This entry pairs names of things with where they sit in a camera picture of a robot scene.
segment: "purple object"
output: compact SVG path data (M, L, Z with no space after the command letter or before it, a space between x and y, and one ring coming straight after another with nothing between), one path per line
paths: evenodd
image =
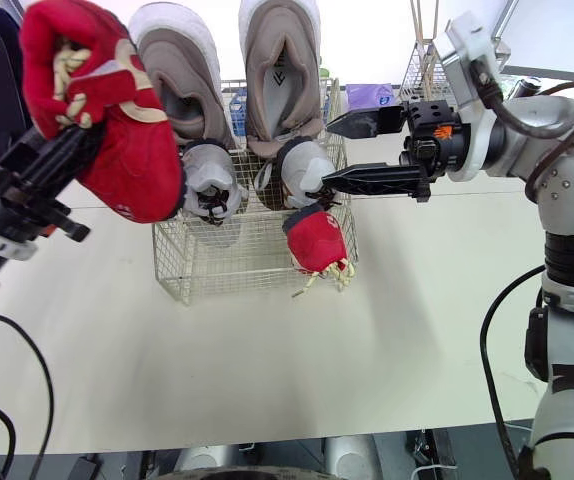
M394 90L389 84L354 83L348 84L346 88L349 110L394 104Z

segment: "wire rack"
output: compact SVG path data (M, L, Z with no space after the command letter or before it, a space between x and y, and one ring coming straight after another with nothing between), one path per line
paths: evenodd
M419 42L414 44L398 96L408 102L446 100L450 106L456 106L431 40L423 40L422 45Z
M320 85L321 109L327 121L340 113L340 89L337 80L323 79ZM277 176L273 175L267 188L260 192L252 185L265 161L245 150L245 82L223 82L223 96L239 144L239 149L230 154L237 181L247 188L249 198L220 226L183 213L153 226L156 279L173 298L187 305L199 296L272 287L285 288L289 294L306 281L292 264L282 231L283 222L294 211L284 207ZM347 166L341 137L322 132L318 141L336 169ZM350 197L339 194L337 200L339 205L331 213L342 229L349 259L356 263Z

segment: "white sneaker sole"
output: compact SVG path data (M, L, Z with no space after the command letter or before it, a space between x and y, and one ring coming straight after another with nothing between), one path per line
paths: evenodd
M270 0L242 0L238 10L238 34L240 36L240 51L245 58L245 43L251 19L256 10ZM320 58L320 12L316 0L292 0L293 3L302 8L311 22L316 35L316 56Z
M149 32L169 29L189 38L198 47L211 75L212 84L223 104L220 86L220 64L216 44L207 25L196 12L172 2L148 3L139 8L129 20L129 34L138 45Z

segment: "white table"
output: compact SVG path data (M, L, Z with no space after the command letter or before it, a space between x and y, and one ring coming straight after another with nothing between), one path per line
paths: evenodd
M350 163L394 161L401 136L355 141ZM63 198L92 234L56 233L0 274L0 313L42 349L56 391L48 451L104 452L270 441L492 421L478 353L482 317L542 262L544 235L518 180L444 179L429 204L353 203L360 263L349 289L320 284L174 302L153 274L151 229ZM490 356L506 417L544 389L523 365L537 281L502 307ZM0 324L0 408L18 451L39 448L47 394L38 364ZM0 453L6 451L0 426Z

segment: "white wall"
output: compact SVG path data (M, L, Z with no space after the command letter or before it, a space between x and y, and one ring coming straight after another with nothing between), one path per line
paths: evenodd
M521 0L503 41L508 65L574 72L574 0Z
M23 1L24 5L33 3ZM114 12L125 24L136 9L147 2L96 0ZM238 43L236 0L183 0L202 16L216 42L224 79L244 78ZM415 35L407 0L360 0L344 2L318 0L321 12L323 66L342 83L401 83ZM422 0L425 36L433 29L434 1ZM440 2L439 31L447 20L472 10L491 31L505 0L443 0Z

